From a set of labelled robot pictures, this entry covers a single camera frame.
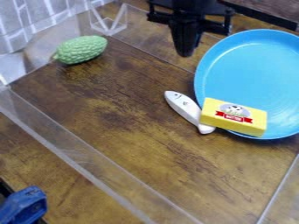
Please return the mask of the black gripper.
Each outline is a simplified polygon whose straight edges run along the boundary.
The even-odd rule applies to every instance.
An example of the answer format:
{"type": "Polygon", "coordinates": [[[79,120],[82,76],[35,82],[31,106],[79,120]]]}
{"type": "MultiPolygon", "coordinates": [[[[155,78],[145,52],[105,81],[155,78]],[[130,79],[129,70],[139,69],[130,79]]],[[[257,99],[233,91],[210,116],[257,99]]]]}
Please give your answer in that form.
{"type": "Polygon", "coordinates": [[[202,34],[213,32],[230,35],[234,10],[219,3],[219,0],[147,0],[150,11],[147,19],[169,25],[178,54],[193,56],[199,45],[202,34]]]}

